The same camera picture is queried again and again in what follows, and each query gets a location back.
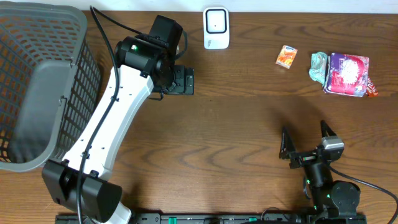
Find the red orange snack bar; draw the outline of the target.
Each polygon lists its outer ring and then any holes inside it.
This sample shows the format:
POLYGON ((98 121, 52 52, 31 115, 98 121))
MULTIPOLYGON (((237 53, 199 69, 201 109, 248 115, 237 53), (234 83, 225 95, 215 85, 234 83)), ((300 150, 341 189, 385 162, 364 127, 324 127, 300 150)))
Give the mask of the red orange snack bar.
POLYGON ((379 94, 374 83, 372 82, 372 80, 369 77, 368 77, 368 82, 367 82, 367 86, 366 86, 366 94, 368 97, 376 97, 379 94))

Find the mint green snack packet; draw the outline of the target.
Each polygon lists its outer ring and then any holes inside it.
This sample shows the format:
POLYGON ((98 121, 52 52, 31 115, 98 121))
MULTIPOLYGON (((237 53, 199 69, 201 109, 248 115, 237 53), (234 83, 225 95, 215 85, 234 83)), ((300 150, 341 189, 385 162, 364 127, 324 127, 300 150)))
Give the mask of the mint green snack packet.
POLYGON ((325 84, 327 60, 328 56, 324 52, 317 52, 311 56, 311 66, 308 71, 309 77, 322 85, 325 84))

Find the small orange snack box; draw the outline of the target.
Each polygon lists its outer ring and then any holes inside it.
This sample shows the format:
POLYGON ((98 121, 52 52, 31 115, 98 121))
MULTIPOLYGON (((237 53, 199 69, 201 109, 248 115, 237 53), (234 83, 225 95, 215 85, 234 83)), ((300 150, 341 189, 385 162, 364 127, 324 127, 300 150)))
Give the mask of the small orange snack box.
POLYGON ((280 53, 277 56, 275 63, 277 65, 289 69, 292 66, 292 63, 294 61, 297 52, 298 52, 297 49, 290 47, 288 45, 283 45, 280 50, 280 53))

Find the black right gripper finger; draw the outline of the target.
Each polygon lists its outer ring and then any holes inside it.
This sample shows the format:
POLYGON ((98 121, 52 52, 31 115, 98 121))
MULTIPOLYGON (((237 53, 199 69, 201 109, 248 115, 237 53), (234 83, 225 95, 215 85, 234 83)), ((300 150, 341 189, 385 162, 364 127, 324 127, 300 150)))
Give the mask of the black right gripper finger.
POLYGON ((320 121, 320 127, 321 127, 321 134, 322 137, 330 137, 330 136, 336 136, 336 133, 329 127, 327 122, 325 120, 320 121))
POLYGON ((293 140, 286 127, 282 128, 282 140, 279 151, 280 159, 291 159, 292 154, 296 152, 293 140))

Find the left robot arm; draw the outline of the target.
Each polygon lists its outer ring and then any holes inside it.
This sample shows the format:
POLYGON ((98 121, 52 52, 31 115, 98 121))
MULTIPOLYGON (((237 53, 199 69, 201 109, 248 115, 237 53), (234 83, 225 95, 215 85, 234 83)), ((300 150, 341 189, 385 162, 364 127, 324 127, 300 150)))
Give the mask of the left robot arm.
POLYGON ((119 147, 143 102, 153 92, 192 95, 194 70, 177 64, 187 34, 175 20, 157 16, 148 34, 110 48, 113 67, 106 91, 77 142, 42 178, 53 201, 70 210, 57 223, 129 223, 122 188, 109 180, 119 147))

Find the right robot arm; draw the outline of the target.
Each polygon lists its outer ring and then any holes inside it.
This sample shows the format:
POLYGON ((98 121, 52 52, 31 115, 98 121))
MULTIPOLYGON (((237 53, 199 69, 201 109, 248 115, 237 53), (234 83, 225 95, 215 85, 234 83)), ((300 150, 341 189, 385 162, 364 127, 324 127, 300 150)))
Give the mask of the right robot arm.
POLYGON ((304 189, 309 189, 314 212, 303 218, 303 223, 366 223, 357 212, 360 188, 352 183, 334 180, 330 163, 343 154, 345 144, 325 121, 320 123, 322 138, 312 151, 298 152, 287 128, 282 128, 279 158, 290 161, 291 169, 305 172, 304 189))

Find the purple red snack bag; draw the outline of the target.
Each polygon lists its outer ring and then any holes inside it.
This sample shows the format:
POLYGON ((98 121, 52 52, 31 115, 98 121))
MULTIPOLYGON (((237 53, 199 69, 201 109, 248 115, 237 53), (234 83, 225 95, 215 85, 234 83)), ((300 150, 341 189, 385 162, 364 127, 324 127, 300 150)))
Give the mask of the purple red snack bag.
POLYGON ((332 53, 323 91, 325 93, 362 97, 368 85, 369 58, 332 53))

